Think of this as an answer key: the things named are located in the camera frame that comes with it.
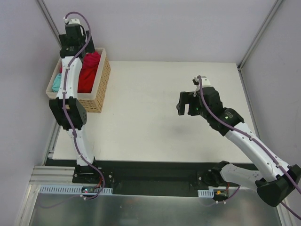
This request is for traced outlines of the wicker basket with cloth liner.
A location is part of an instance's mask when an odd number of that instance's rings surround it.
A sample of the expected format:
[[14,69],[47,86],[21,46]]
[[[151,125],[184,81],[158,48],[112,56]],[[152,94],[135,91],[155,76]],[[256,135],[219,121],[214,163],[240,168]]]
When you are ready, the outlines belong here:
[[[100,113],[102,111],[107,84],[111,73],[111,67],[106,50],[104,48],[95,48],[95,51],[100,54],[101,58],[96,71],[96,77],[92,91],[91,93],[79,93],[77,97],[77,99],[80,101],[80,103],[88,113]],[[46,95],[50,99],[55,99],[57,95],[57,93],[53,92],[51,89],[55,77],[59,73],[60,68],[65,67],[72,58],[72,56],[68,56],[66,60],[58,60],[50,78],[49,84],[46,88]]]

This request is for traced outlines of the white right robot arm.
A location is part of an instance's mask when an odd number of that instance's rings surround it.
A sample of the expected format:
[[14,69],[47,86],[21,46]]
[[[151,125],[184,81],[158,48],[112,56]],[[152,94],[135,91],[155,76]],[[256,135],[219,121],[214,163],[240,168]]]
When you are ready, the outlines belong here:
[[215,165],[202,176],[213,187],[235,183],[257,192],[269,206],[278,206],[296,187],[301,178],[298,165],[289,165],[277,157],[254,135],[234,109],[223,107],[217,90],[205,87],[193,92],[181,92],[176,106],[179,115],[201,116],[209,126],[234,143],[255,165],[256,170],[235,166],[227,161]]

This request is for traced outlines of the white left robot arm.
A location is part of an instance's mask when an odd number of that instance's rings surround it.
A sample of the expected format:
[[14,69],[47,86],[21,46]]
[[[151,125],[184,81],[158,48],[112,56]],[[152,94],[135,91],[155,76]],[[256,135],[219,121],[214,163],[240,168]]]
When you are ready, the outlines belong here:
[[84,57],[95,51],[91,33],[84,29],[78,19],[71,19],[65,23],[65,33],[59,35],[59,39],[62,45],[61,83],[56,97],[49,101],[49,107],[57,123],[71,138],[76,153],[72,182],[101,184],[103,179],[97,170],[85,131],[87,112],[78,100],[79,75]]

